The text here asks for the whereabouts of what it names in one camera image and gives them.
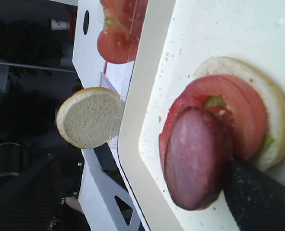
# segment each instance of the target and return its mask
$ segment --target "hamburger bun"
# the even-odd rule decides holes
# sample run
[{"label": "hamburger bun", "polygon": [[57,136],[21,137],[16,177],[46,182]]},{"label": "hamburger bun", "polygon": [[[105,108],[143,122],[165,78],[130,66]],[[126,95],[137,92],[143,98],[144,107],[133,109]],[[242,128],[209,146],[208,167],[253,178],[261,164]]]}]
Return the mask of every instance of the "hamburger bun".
[{"label": "hamburger bun", "polygon": [[256,154],[252,164],[265,171],[285,156],[285,99],[279,87],[254,67],[228,57],[211,57],[196,70],[194,78],[208,75],[232,75],[248,83],[262,98],[268,112],[268,134],[275,140],[270,147]]},{"label": "hamburger bun", "polygon": [[111,138],[113,120],[122,116],[124,103],[107,88],[87,88],[60,107],[57,127],[61,136],[77,148],[95,148]]}]

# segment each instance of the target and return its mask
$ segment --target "white cutting board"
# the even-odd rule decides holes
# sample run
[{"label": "white cutting board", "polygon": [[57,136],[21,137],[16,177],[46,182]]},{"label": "white cutting board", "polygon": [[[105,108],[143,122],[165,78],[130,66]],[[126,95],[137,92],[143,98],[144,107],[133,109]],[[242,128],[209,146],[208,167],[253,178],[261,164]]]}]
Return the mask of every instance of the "white cutting board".
[{"label": "white cutting board", "polygon": [[[182,228],[234,231],[238,227],[223,195],[202,211],[175,206],[160,166],[158,135],[169,108],[211,56],[256,67],[285,95],[285,1],[177,0],[140,134],[140,156]],[[285,160],[269,174],[285,185]]]}]

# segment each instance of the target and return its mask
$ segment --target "triangular cutout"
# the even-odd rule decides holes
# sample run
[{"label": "triangular cutout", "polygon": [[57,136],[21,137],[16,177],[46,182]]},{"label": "triangular cutout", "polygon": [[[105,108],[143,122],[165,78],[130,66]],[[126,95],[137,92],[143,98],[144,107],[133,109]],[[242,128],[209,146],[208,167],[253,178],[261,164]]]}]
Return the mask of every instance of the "triangular cutout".
[{"label": "triangular cutout", "polygon": [[133,215],[133,209],[127,203],[125,203],[120,197],[114,196],[114,199],[122,213],[122,216],[127,226],[129,226]]}]

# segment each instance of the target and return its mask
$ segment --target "white tray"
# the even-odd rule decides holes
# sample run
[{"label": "white tray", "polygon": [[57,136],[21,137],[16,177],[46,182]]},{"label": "white tray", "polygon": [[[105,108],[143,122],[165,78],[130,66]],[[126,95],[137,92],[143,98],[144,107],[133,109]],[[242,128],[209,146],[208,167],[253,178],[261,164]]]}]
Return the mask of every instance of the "white tray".
[{"label": "white tray", "polygon": [[[173,101],[193,80],[196,68],[211,56],[228,56],[242,60],[272,78],[282,89],[285,95],[285,1],[279,0],[176,0],[170,26],[164,42],[160,61],[158,62],[155,81],[151,77],[144,86],[152,87],[151,94],[146,101],[148,107],[144,114],[138,145],[140,158],[131,157],[136,169],[146,167],[159,190],[155,190],[157,200],[149,198],[157,214],[164,210],[163,205],[157,202],[164,198],[174,217],[168,217],[167,222],[177,219],[184,230],[238,230],[230,214],[224,196],[203,211],[185,211],[172,202],[164,182],[158,149],[158,135],[162,131],[168,110]],[[121,134],[131,131],[129,123],[137,123],[140,129],[140,120],[133,121],[129,113],[133,113],[137,106],[129,101],[137,99],[138,85],[136,85],[135,71],[132,78],[132,87],[124,112]],[[127,166],[127,152],[120,152],[121,164],[126,174],[132,171]],[[268,171],[272,177],[285,185],[285,160]],[[145,185],[154,185],[145,179]],[[143,195],[137,197],[140,203],[145,201]]]}]

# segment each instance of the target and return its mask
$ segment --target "metal bar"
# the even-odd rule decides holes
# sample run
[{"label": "metal bar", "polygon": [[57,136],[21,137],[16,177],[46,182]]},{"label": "metal bar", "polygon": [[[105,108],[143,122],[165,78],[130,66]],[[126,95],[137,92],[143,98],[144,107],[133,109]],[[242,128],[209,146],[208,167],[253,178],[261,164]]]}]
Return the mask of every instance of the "metal bar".
[{"label": "metal bar", "polygon": [[13,67],[20,67],[20,68],[38,69],[38,70],[45,70],[45,71],[58,71],[58,72],[67,72],[67,73],[75,73],[76,74],[76,71],[53,68],[53,67],[46,67],[46,66],[14,64],[14,63],[6,63],[6,62],[0,62],[0,66],[13,66]]}]

